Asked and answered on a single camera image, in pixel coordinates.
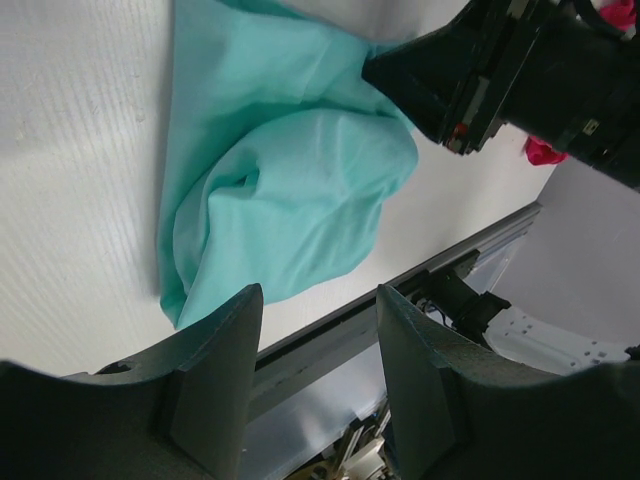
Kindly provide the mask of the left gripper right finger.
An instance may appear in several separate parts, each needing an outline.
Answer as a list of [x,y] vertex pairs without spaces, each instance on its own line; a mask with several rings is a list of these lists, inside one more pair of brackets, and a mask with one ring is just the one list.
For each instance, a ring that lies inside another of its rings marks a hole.
[[508,360],[377,290],[404,479],[635,479],[639,365],[557,376]]

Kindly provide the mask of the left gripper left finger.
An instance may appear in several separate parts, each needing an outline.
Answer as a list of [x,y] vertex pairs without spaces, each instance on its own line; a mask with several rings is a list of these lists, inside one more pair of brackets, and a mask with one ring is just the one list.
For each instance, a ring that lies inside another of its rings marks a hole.
[[94,374],[1,365],[5,479],[232,479],[263,295],[250,285],[206,318]]

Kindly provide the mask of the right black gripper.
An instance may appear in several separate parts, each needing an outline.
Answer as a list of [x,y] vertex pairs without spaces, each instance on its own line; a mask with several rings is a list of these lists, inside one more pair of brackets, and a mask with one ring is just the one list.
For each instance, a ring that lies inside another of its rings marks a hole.
[[510,124],[639,186],[639,32],[609,24],[589,1],[472,1],[367,60],[362,76],[456,154]]

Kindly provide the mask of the pink t-shirt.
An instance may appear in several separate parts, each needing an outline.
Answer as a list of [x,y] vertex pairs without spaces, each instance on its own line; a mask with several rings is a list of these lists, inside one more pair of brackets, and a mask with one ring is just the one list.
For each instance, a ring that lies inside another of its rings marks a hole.
[[[612,27],[627,33],[635,28],[636,7],[631,0],[603,1],[597,7],[599,16]],[[557,165],[569,157],[543,140],[529,136],[524,147],[528,161],[534,166]]]

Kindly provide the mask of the teal t-shirt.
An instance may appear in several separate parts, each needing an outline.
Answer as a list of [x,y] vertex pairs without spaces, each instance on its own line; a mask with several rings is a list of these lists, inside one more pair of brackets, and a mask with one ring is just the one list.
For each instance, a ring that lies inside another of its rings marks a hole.
[[414,172],[411,124],[362,79],[379,46],[273,1],[178,1],[157,254],[188,327],[355,269]]

